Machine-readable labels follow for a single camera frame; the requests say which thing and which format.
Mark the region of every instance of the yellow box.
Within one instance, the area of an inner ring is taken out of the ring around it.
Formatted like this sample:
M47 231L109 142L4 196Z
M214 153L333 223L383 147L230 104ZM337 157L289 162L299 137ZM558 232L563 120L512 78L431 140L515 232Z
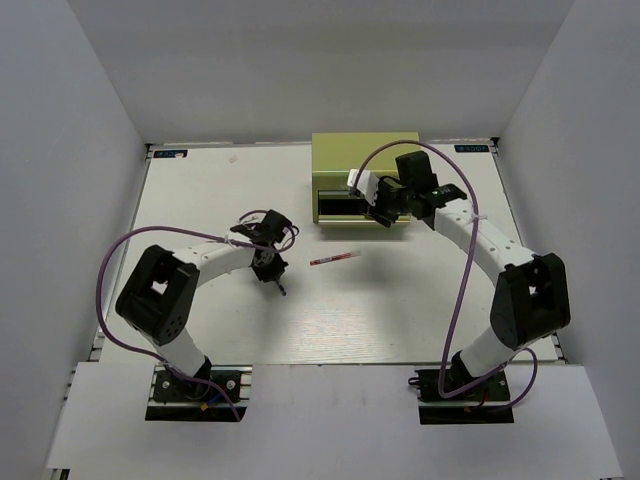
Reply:
M314 133L311 139L313 222L322 226L378 225L354 212L364 199L351 197L347 189L349 170L360 168L376 148L394 140L418 140L416 132L385 133ZM397 177L396 157L415 152L416 145L396 145L379 153L367 169L378 177ZM401 216L396 225L408 224Z

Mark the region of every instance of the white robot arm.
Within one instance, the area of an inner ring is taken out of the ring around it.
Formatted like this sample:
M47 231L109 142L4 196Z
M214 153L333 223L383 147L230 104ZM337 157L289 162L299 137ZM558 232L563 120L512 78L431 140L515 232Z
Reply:
M208 380L211 362L186 329L196 290L222 274L251 267L258 280L275 282L285 295L280 277L288 264L273 250L286 232L293 232L292 228L286 217L269 210L261 222L237 225L226 238L246 242L248 237L252 244L271 251L215 242L174 252L153 245L142 254L118 296L116 312L172 367L187 376ZM202 384L183 384L191 398L202 395Z
M468 252L474 213L466 194L455 185L438 184L425 152L397 157L396 164L397 179L378 179L364 170L356 180L358 170L350 172L348 186L352 195L364 197L363 214L385 227L411 214ZM505 364L570 320L564 264L556 255L537 255L479 218L474 262L496 287L491 326L453 356L455 388Z

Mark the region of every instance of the table surface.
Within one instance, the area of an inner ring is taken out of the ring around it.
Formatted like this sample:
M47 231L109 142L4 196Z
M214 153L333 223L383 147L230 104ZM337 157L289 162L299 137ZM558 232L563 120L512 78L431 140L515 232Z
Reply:
M543 365L513 424L420 425L410 366L260 365L238 423L146 422L153 366L78 366L48 460L69 480L621 475L583 367ZM506 369L513 394L531 367Z
M519 241L490 153L460 153L440 145L468 175L480 212ZM430 154L441 184L462 187L455 172ZM171 225L222 234L243 213L273 208L300 227L284 258L288 295L259 284L250 269L235 271L196 293L187 328L214 364L438 362L465 254L422 222L384 229L328 229L312 223L311 146L190 148L186 158L151 160L135 226ZM150 245L179 249L198 239L152 232L128 246L116 295ZM309 261L360 249L363 256L320 266ZM493 285L472 271L452 352L489 324ZM113 310L109 328L120 339L148 346ZM556 360L551 339L534 345ZM101 361L140 362L105 342Z

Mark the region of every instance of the black label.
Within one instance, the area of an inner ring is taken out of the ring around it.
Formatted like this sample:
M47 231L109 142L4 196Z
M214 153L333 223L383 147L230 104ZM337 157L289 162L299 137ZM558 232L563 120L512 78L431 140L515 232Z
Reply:
M489 147L487 145L454 145L457 153L482 153L488 152Z
M187 156L187 150L156 150L153 152L153 158L176 158Z

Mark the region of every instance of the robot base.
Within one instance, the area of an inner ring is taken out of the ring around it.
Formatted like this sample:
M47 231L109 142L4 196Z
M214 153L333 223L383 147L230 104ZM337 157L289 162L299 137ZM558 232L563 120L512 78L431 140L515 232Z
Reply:
M235 370L216 368L211 370L211 381L222 387L235 404L240 418L248 405L248 390L245 383L250 382L251 369ZM164 368L157 369L151 386L145 420L175 422L235 422L233 412L227 403L220 399L214 405L203 410L201 407L216 397L213 389L199 399L186 396L180 384Z
M418 388L421 425L513 423L511 408L496 411L511 397L504 372L451 399L444 399L438 393L439 369L416 370L416 373L418 376L410 378L409 385ZM454 389L449 383L445 382L447 391Z

